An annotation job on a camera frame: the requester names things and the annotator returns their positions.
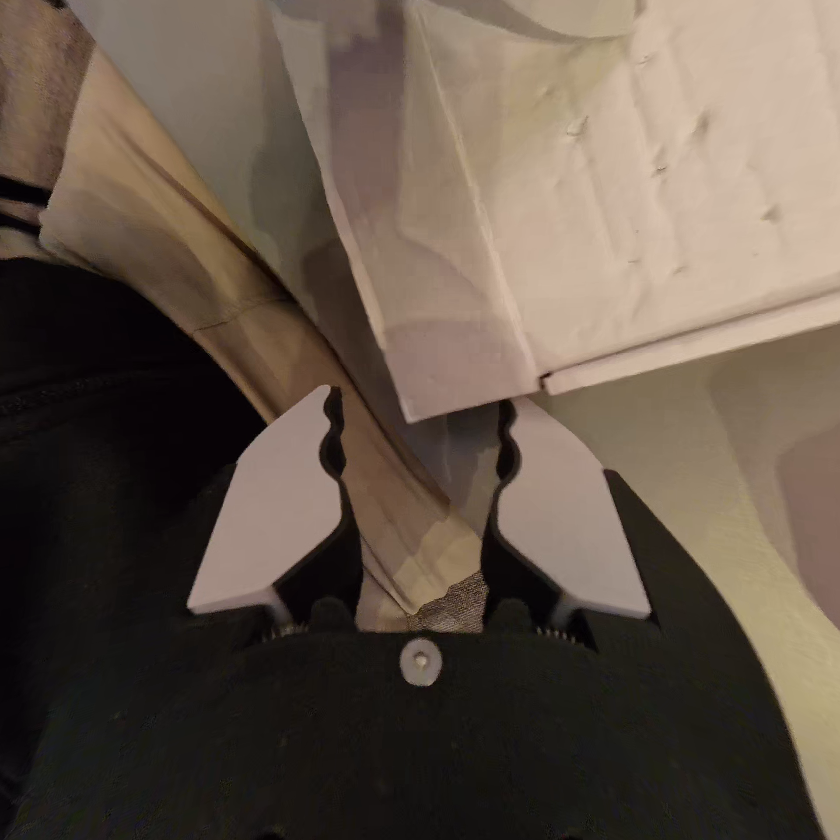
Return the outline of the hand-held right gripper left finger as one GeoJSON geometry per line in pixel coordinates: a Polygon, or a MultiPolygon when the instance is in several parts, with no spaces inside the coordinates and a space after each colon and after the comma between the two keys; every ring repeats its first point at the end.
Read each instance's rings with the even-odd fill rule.
{"type": "Polygon", "coordinates": [[[341,390],[321,385],[246,447],[186,601],[192,614],[259,606],[275,622],[308,622],[332,598],[355,618],[363,561],[343,429],[341,390]]]}

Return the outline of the white cardboard box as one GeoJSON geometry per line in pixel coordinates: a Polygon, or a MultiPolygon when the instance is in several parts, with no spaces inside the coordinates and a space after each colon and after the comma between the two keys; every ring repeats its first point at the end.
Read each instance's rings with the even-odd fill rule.
{"type": "Polygon", "coordinates": [[[409,423],[838,323],[838,2],[275,2],[409,423]]]}

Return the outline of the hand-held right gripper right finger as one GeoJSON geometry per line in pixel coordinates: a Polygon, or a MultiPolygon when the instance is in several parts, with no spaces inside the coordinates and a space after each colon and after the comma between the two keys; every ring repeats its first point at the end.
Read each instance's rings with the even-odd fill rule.
{"type": "Polygon", "coordinates": [[[582,441],[529,399],[500,405],[497,487],[481,541],[483,624],[509,601],[532,625],[581,611],[648,620],[652,606],[605,470],[582,441]]]}

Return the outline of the beige cloth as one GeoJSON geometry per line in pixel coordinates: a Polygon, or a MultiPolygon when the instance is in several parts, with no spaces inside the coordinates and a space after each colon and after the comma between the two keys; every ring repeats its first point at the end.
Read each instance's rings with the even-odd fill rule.
{"type": "Polygon", "coordinates": [[[402,441],[382,377],[324,337],[97,46],[40,222],[45,249],[139,292],[265,420],[337,385],[344,482],[363,541],[360,625],[480,629],[480,538],[402,441]]]}

